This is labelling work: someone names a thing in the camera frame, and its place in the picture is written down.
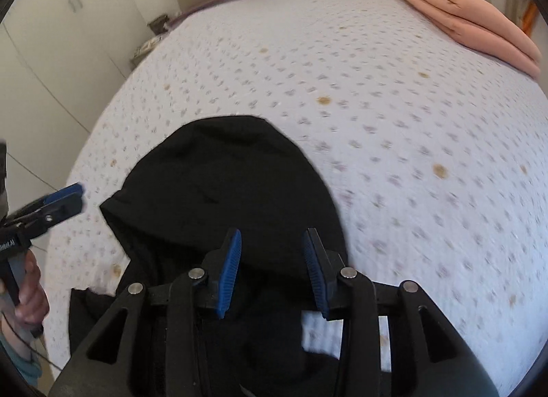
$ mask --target person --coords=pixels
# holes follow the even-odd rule
[[[21,376],[29,385],[37,387],[42,369],[37,355],[29,347],[33,341],[32,336],[23,327],[41,324],[49,313],[49,302],[40,285],[41,272],[36,257],[30,250],[25,257],[25,272],[19,291],[20,304],[15,312],[8,312],[5,307],[2,295],[7,294],[7,291],[0,280],[0,343]]]

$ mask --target hand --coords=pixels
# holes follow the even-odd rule
[[[40,285],[40,268],[36,257],[29,250],[25,257],[25,277],[19,288],[19,305],[15,308],[16,322],[21,326],[41,324],[49,313],[49,303],[44,289]],[[0,295],[5,286],[0,281]]]

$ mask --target black cable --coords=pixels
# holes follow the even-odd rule
[[[55,369],[57,369],[59,372],[62,371],[62,369],[57,366],[55,363],[53,363],[52,361],[50,361],[49,358],[47,358],[45,355],[42,355],[40,354],[40,352],[38,352],[37,350],[35,350],[34,348],[32,348],[25,340],[23,340],[19,334],[15,331],[15,329],[13,329],[13,326],[10,325],[9,321],[8,321],[8,318],[6,317],[4,311],[2,311],[2,316],[4,317],[4,321],[8,324],[8,327],[12,330],[12,332],[15,334],[15,336],[19,339],[19,341],[21,341],[26,347],[28,347],[32,352],[34,352],[36,355],[38,355],[41,359],[43,359],[44,361],[46,361],[47,363],[49,363],[51,366],[53,366]]]

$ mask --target bed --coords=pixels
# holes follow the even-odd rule
[[[500,395],[513,390],[548,337],[548,103],[528,76],[403,0],[231,0],[174,29],[69,177],[88,206],[51,235],[55,363],[69,359],[70,289],[113,293],[128,264],[98,205],[184,123],[226,114],[264,117],[294,140],[331,191],[352,265],[374,281],[417,281]],[[338,354],[337,322],[307,314],[303,327],[307,349]]]

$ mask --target pink blanket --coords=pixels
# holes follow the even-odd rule
[[[456,42],[493,55],[533,78],[541,53],[523,31],[485,0],[406,0]]]

